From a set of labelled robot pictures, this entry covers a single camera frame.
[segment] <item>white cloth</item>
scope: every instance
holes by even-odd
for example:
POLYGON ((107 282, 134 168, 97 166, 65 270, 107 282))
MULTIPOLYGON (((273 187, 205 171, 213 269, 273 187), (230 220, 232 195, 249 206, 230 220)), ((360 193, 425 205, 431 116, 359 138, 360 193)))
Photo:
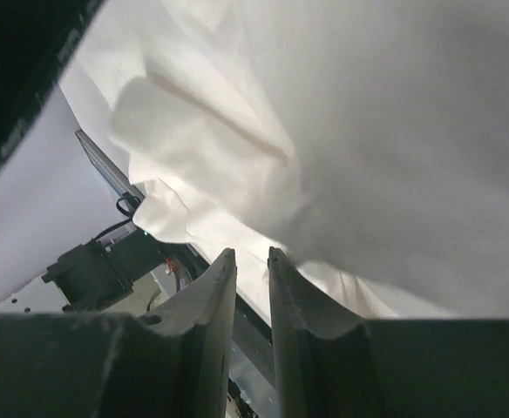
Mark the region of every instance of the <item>white cloth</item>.
POLYGON ((111 0, 74 63, 156 238, 261 233, 367 314, 509 316, 509 1, 111 0))

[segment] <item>dark panel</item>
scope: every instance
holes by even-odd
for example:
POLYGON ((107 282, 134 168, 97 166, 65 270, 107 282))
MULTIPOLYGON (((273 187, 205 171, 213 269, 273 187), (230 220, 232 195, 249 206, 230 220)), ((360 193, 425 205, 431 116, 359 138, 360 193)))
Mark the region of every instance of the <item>dark panel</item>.
POLYGON ((234 293, 226 250, 140 320, 1 314, 0 418, 223 417, 234 293))
POLYGON ((46 102, 101 0, 0 0, 0 167, 46 102))
POLYGON ((368 329, 399 416, 509 417, 509 320, 373 320, 368 329))
POLYGON ((132 280, 103 245, 90 241, 47 267, 45 283, 55 282, 69 304, 66 312, 99 311, 132 293, 132 280))
POLYGON ((509 416, 509 320, 364 320, 269 268, 282 416, 509 416))

